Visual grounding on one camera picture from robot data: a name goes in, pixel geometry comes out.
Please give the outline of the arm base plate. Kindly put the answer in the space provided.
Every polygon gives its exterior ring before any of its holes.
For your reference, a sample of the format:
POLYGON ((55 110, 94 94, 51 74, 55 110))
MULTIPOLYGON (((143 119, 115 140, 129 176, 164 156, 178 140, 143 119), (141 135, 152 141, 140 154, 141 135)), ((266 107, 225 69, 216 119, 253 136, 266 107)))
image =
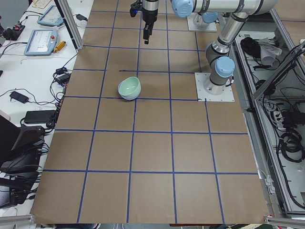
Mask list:
POLYGON ((195 73, 198 101, 201 102, 234 102, 232 87, 228 79, 224 85, 214 85, 210 73, 195 73))
POLYGON ((202 32, 216 32, 216 21, 218 19, 217 12, 206 12, 200 15, 192 13, 187 17, 188 30, 202 32))

